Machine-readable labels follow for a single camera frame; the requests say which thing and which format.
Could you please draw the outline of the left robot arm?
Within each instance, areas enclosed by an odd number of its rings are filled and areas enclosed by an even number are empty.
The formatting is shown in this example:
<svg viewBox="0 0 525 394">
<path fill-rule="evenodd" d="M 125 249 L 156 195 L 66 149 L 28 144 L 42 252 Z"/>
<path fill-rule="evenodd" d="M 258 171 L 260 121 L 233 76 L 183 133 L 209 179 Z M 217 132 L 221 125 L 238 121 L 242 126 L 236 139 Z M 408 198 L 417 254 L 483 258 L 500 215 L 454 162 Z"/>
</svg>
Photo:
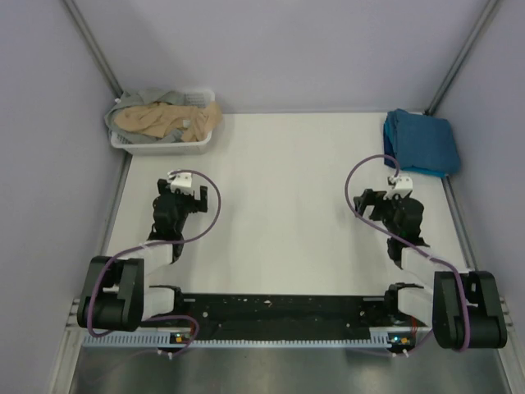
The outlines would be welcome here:
<svg viewBox="0 0 525 394">
<path fill-rule="evenodd" d="M 109 256 L 89 262 L 76 315 L 81 327 L 87 328 L 91 321 L 94 330 L 133 332 L 155 316 L 171 326 L 184 320 L 181 289 L 153 285 L 152 278 L 182 255 L 185 222 L 192 213 L 208 211 L 208 188 L 200 186 L 196 197 L 188 172 L 160 179 L 157 187 L 146 242 L 114 259 L 110 267 L 106 266 Z"/>
</svg>

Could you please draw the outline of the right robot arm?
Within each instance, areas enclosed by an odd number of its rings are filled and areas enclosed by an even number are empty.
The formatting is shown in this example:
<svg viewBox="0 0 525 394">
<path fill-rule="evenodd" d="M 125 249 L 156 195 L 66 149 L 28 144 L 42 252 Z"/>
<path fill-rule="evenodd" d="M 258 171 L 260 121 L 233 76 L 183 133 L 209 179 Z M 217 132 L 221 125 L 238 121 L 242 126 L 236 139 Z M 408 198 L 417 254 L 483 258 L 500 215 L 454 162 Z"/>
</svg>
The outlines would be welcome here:
<svg viewBox="0 0 525 394">
<path fill-rule="evenodd" d="M 398 266 L 413 251 L 443 269 L 432 274 L 431 326 L 444 349 L 501 349 L 508 340 L 495 277 L 487 271 L 460 273 L 451 263 L 431 254 L 421 236 L 424 206 L 406 195 L 389 197 L 366 189 L 348 198 L 356 217 L 387 235 L 387 254 Z"/>
</svg>

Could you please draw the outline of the beige t shirt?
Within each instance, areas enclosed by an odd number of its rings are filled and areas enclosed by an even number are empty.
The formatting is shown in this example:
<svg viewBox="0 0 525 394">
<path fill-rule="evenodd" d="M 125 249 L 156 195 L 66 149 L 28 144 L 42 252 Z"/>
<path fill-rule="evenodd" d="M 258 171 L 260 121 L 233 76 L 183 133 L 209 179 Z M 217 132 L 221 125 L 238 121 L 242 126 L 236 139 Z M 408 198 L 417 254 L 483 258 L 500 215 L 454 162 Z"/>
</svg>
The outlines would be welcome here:
<svg viewBox="0 0 525 394">
<path fill-rule="evenodd" d="M 114 118 L 120 129 L 158 140 L 180 131 L 177 139 L 183 143 L 204 141 L 221 121 L 222 111 L 215 101 L 205 108 L 151 103 L 125 108 Z"/>
</svg>

